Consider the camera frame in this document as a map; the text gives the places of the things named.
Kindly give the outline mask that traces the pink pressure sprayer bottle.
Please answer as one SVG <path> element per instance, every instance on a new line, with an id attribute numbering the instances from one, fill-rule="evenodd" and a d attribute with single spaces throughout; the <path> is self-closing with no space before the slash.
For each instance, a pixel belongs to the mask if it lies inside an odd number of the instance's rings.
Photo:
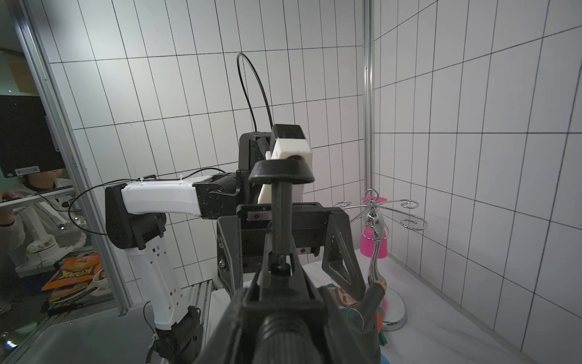
<path id="1" fill-rule="evenodd" d="M 380 345 L 364 344 L 350 333 L 330 290 L 316 287 L 294 247 L 286 247 L 283 218 L 293 207 L 293 186 L 313 182 L 301 159 L 263 160 L 250 181 L 271 185 L 273 231 L 266 235 L 263 262 L 243 273 L 242 288 L 230 296 L 200 363 L 379 363 Z M 366 284 L 356 310 L 364 322 L 385 294 L 383 282 Z"/>

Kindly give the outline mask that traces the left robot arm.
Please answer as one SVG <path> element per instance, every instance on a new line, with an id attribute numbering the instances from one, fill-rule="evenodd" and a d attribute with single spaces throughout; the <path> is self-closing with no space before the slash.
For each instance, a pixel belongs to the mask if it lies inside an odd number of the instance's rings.
<path id="1" fill-rule="evenodd" d="M 300 262 L 301 249 L 324 253 L 324 271 L 352 297 L 364 297 L 348 215 L 303 202 L 314 176 L 302 129 L 278 124 L 270 133 L 245 133 L 239 155 L 233 174 L 148 178 L 105 191 L 109 240 L 136 266 L 150 296 L 153 352 L 171 363 L 367 362 L 330 291 L 316 287 Z M 217 223 L 218 273 L 230 303 L 206 341 L 202 317 L 168 261 L 170 213 Z"/>

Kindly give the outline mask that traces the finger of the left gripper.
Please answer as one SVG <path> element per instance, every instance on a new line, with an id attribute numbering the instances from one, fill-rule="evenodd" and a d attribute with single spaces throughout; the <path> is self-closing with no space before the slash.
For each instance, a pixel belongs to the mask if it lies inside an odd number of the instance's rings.
<path id="1" fill-rule="evenodd" d="M 243 258 L 239 218 L 217 220 L 218 279 L 230 296 L 243 286 Z"/>
<path id="2" fill-rule="evenodd" d="M 362 300 L 366 285 L 353 246 L 350 217 L 330 211 L 324 235 L 322 268 L 354 300 Z"/>

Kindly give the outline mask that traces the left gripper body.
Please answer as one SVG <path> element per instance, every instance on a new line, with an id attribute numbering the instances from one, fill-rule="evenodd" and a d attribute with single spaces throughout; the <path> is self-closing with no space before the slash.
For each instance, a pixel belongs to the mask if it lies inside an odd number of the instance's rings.
<path id="1" fill-rule="evenodd" d="M 329 215 L 329 209 L 319 203 L 293 204 L 283 218 L 285 246 L 294 247 L 300 256 L 321 256 Z M 263 262 L 266 235 L 273 231 L 271 205 L 241 205 L 236 216 L 240 222 L 242 271 L 254 273 Z"/>

